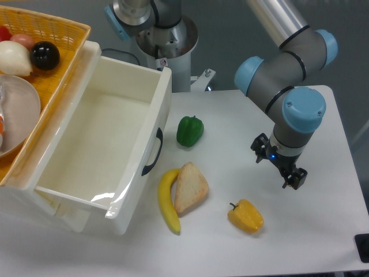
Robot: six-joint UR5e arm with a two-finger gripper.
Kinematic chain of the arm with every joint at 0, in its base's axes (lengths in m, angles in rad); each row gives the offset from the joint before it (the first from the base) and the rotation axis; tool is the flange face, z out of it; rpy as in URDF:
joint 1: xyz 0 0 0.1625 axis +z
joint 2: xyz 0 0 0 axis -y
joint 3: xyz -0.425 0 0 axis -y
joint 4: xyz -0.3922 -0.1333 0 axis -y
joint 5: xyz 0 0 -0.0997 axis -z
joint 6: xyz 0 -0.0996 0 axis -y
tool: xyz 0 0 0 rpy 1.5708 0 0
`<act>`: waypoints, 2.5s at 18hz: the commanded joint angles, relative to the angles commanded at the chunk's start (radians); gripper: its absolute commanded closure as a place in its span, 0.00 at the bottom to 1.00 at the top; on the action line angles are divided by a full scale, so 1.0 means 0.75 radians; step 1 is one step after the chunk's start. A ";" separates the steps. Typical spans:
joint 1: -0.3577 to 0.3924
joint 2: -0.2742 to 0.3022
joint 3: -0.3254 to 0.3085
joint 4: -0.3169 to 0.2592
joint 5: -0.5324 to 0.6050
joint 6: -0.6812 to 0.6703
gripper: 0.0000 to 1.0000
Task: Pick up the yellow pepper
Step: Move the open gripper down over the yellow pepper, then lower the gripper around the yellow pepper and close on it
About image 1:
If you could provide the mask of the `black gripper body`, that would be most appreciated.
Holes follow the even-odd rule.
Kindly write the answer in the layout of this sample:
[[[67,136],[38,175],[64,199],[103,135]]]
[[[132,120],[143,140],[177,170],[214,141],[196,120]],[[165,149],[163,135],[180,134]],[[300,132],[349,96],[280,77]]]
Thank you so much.
[[[296,161],[302,154],[302,147],[287,147],[275,137],[270,137],[266,149],[266,157],[280,171],[281,174],[292,174],[298,168]]]

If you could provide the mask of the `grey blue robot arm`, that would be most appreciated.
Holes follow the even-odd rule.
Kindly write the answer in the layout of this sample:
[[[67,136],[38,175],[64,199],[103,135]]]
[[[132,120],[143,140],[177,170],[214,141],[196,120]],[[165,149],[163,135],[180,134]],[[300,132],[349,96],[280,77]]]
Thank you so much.
[[[323,96],[301,82],[335,59],[337,41],[325,30],[311,29],[290,1],[248,1],[248,6],[280,50],[271,61],[248,58],[235,73],[236,87],[274,122],[271,135],[260,134],[251,149],[257,160],[278,168],[285,186],[297,189],[307,171],[296,161],[326,110]],[[190,54],[198,33],[180,1],[114,1],[104,12],[120,39],[135,38],[149,67],[172,70],[174,92],[195,88]]]

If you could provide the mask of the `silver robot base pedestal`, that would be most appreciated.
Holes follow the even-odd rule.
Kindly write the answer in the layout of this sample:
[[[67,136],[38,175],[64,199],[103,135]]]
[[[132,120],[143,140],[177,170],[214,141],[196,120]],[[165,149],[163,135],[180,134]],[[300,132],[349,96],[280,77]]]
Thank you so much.
[[[172,92],[210,91],[210,83],[216,72],[205,69],[199,76],[191,73],[191,54],[198,43],[198,29],[187,16],[168,29],[150,27],[136,36],[136,42],[144,53],[147,66],[172,72]]]

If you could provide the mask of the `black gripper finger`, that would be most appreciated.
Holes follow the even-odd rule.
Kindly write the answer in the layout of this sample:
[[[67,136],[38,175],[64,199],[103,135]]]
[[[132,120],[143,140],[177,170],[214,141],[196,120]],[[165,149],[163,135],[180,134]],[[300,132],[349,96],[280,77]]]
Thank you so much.
[[[254,151],[256,155],[256,163],[259,163],[264,159],[270,159],[270,147],[271,145],[269,142],[269,138],[266,136],[265,133],[261,133],[254,139],[250,148],[252,151]]]
[[[303,168],[294,167],[292,171],[282,170],[281,176],[284,179],[282,188],[285,189],[287,186],[294,190],[298,190],[305,182],[308,172]]]

